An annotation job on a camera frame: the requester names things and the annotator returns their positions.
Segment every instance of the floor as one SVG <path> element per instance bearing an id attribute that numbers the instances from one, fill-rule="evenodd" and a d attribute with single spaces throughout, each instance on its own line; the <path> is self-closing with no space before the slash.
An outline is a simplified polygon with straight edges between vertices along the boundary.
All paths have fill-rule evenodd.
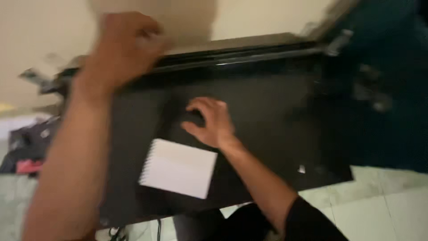
<path id="1" fill-rule="evenodd" d="M 0 119 L 0 156 L 7 151 L 8 128 L 34 116 Z M 351 241 L 422 241 L 428 237 L 428 175 L 352 166 L 355 181 L 305 190 L 300 195 L 330 218 Z M 37 181 L 0 176 L 0 240 L 20 240 L 21 225 Z M 223 208 L 228 217 L 238 206 Z M 176 240 L 172 218 L 162 220 L 162 241 Z M 155 241 L 156 221 L 128 226 L 130 241 Z M 109 240 L 107 230 L 97 240 Z"/>

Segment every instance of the person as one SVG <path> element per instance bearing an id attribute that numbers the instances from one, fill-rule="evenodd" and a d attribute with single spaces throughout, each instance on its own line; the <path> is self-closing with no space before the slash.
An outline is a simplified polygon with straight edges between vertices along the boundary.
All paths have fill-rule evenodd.
<path id="1" fill-rule="evenodd" d="M 161 37 L 158 23 L 150 17 L 137 12 L 105 16 L 100 38 L 74 78 L 69 105 L 48 151 L 24 223 L 22 240 L 94 238 L 90 234 L 98 223 L 98 207 L 106 182 L 113 93 L 149 72 L 167 49 L 168 42 Z M 252 233 L 268 223 L 285 240 L 346 240 L 320 211 L 301 199 L 244 147 L 234 135 L 225 102 L 198 97 L 190 101 L 187 110 L 199 110 L 205 127 L 184 122 L 182 128 L 226 156 L 255 202 L 244 206 L 243 212 L 265 220 L 241 227 L 243 232 Z M 181 232 L 180 225 L 195 220 L 197 225 L 203 225 L 203 218 L 197 215 L 174 218 L 179 241 L 210 239 L 208 236 L 198 238 L 197 232 L 185 237 L 185 232 Z M 205 233 L 213 237 L 222 232 L 212 228 Z M 230 240 L 226 236 L 218 238 Z M 256 236 L 247 240 L 256 240 Z"/>

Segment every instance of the cable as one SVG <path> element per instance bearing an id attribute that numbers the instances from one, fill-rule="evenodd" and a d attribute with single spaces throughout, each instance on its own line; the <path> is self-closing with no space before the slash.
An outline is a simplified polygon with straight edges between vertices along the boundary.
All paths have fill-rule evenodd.
<path id="1" fill-rule="evenodd" d="M 161 241 L 161 229 L 162 229 L 162 222 L 160 219 L 158 219 L 158 241 Z"/>

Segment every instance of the forearm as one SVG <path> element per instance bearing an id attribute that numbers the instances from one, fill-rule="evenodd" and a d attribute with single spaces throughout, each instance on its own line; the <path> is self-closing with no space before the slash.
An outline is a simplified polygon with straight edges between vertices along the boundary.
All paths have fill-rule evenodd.
<path id="1" fill-rule="evenodd" d="M 83 237 L 94 226 L 107 172 L 109 102 L 74 91 L 33 197 L 23 240 Z"/>
<path id="2" fill-rule="evenodd" d="M 282 234 L 285 218 L 297 198 L 297 193 L 247 151 L 238 140 L 228 143 L 221 151 L 241 177 L 261 211 Z"/>

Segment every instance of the black sleeve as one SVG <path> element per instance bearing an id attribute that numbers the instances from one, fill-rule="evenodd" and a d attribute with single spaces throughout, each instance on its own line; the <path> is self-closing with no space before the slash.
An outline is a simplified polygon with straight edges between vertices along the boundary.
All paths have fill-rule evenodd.
<path id="1" fill-rule="evenodd" d="M 347 241 L 318 209 L 298 197 L 285 220 L 286 241 Z"/>

